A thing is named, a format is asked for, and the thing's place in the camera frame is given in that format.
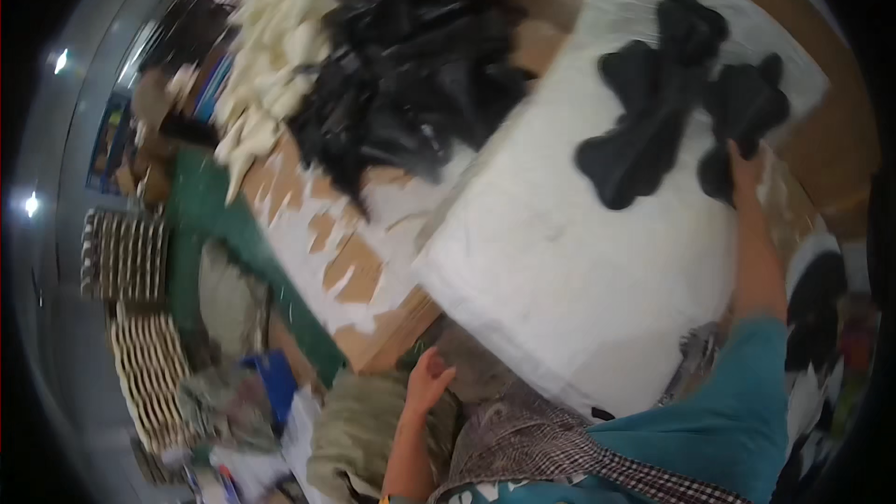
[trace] black foam cutout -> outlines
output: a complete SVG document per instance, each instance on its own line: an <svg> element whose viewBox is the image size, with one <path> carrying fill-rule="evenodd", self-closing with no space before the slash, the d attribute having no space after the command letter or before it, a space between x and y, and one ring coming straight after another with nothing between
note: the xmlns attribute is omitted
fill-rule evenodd
<svg viewBox="0 0 896 504"><path fill-rule="evenodd" d="M790 102L780 91L784 64L777 53L757 65L725 65L706 85L703 107L712 116L716 146L700 161L697 176L703 192L732 205L731 160L728 139L737 143L745 159L756 155L759 140L790 115Z"/></svg>
<svg viewBox="0 0 896 504"><path fill-rule="evenodd" d="M725 18L697 0L661 0L657 19L657 50L632 41L600 58L600 76L624 113L614 129L585 140L575 153L576 165L612 210L652 195L675 165L685 121L728 37Z"/></svg>

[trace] checkered fabric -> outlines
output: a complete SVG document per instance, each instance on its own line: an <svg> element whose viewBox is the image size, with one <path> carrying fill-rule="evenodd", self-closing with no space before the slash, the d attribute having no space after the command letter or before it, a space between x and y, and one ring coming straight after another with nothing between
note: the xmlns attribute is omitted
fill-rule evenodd
<svg viewBox="0 0 896 504"><path fill-rule="evenodd" d="M468 483L523 479L553 480L595 475L656 502L745 503L749 500L710 483L624 457L598 445L588 423L550 404L521 382L494 403L481 407L464 425L454 447L448 479L430 496Z"/></svg>

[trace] white sheet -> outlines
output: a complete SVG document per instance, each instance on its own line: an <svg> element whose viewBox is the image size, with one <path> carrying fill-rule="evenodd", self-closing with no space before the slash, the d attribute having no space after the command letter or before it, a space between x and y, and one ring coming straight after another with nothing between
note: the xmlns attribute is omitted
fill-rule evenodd
<svg viewBox="0 0 896 504"><path fill-rule="evenodd" d="M718 319L733 282L734 213L703 195L696 167L709 116L688 123L660 190L605 209L574 149L620 114L595 62L655 41L658 0L584 0L538 93L499 131L445 211L415 269L453 319L543 395L589 416L650 408L680 362L678 338ZM721 62L784 59L794 118L823 96L823 72L749 0L700 0L728 20Z"/></svg>

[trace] hand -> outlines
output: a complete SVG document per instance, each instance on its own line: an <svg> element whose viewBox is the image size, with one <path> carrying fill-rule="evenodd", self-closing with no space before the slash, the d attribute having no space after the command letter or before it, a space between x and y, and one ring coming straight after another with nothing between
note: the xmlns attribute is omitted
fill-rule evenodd
<svg viewBox="0 0 896 504"><path fill-rule="evenodd" d="M731 179L734 182L734 199L745 195L756 196L756 188L763 180L765 171L766 147L759 144L759 150L752 160L745 160L734 140L728 140L728 154L731 158Z"/></svg>
<svg viewBox="0 0 896 504"><path fill-rule="evenodd" d="M404 412L411 417L423 418L442 397L457 370L445 368L445 361L437 348L430 347L417 361L408 379L408 398Z"/></svg>

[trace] green board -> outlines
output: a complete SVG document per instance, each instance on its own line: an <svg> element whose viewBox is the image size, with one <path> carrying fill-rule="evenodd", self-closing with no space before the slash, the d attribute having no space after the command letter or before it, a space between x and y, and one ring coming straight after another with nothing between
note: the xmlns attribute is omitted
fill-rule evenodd
<svg viewBox="0 0 896 504"><path fill-rule="evenodd" d="M224 206L227 188L227 172L210 156L190 148L177 154L165 209L165 219L171 225L167 282L172 319L182 331L195 330L199 324L200 256L207 240L218 239L244 270L271 286L298 348L329 388L336 372L346 365L345 355L283 272L243 196Z"/></svg>

